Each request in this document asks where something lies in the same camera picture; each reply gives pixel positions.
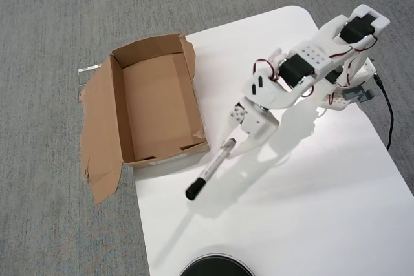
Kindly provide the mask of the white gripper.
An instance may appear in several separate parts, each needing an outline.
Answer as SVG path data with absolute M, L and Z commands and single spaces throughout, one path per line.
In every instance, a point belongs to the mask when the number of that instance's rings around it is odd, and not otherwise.
M 265 144 L 279 127 L 279 120 L 255 103 L 237 103 L 228 113 L 221 130 L 221 146 L 234 140 L 230 157 L 237 157 Z

